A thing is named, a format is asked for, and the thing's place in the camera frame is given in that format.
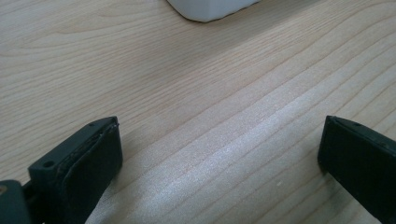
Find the wooden table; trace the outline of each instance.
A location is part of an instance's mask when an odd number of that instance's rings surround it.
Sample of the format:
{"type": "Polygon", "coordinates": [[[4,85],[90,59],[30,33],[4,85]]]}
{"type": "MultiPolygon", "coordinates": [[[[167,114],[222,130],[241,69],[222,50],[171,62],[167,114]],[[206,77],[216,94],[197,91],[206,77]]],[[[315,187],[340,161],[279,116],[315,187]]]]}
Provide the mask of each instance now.
{"type": "Polygon", "coordinates": [[[0,2],[0,173],[118,116],[124,164],[88,223],[376,223],[317,164],[326,115],[396,138],[396,2],[0,2]]]}

